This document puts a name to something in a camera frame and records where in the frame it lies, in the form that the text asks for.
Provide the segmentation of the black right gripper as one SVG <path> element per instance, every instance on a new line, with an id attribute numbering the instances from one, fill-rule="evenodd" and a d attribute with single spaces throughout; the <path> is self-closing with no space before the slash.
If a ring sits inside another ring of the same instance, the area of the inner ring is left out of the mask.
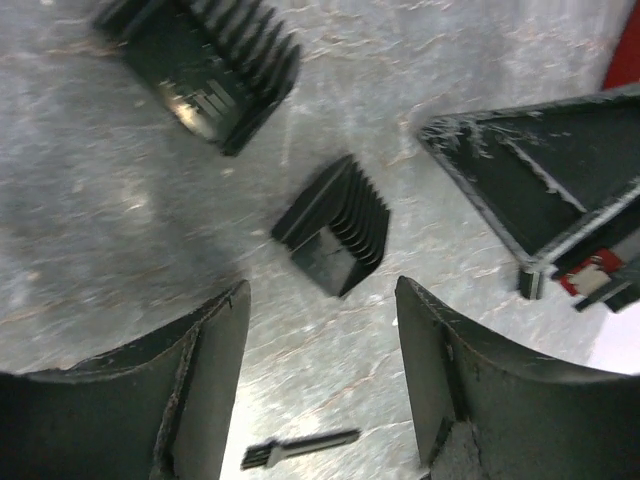
<path id="1" fill-rule="evenodd" d="M 537 105 L 439 115 L 418 131 L 519 265 L 582 312 L 639 301 L 639 88 Z"/>

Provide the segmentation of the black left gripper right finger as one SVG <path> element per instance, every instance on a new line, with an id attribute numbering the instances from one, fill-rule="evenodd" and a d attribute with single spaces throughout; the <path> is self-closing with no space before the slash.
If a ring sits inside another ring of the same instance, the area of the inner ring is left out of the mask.
<path id="1" fill-rule="evenodd" d="M 434 479 L 635 479 L 639 379 L 514 342 L 400 277 L 419 458 Z"/>

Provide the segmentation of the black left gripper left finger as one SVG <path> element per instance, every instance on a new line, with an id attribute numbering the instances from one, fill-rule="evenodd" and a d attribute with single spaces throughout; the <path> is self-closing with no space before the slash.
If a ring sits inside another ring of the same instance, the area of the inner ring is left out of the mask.
<path id="1" fill-rule="evenodd" d="M 251 288 L 68 370 L 1 377 L 5 479 L 216 479 Z"/>

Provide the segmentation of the black clipper guard comb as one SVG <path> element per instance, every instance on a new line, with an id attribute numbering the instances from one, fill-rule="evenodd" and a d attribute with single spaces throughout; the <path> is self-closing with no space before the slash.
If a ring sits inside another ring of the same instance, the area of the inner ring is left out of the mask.
<path id="1" fill-rule="evenodd" d="M 391 210 L 352 154 L 329 164 L 271 229 L 326 294 L 347 296 L 382 263 Z"/>
<path id="2" fill-rule="evenodd" d="M 302 47 L 262 1 L 110 1 L 95 28 L 192 134 L 236 156 L 293 89 Z"/>

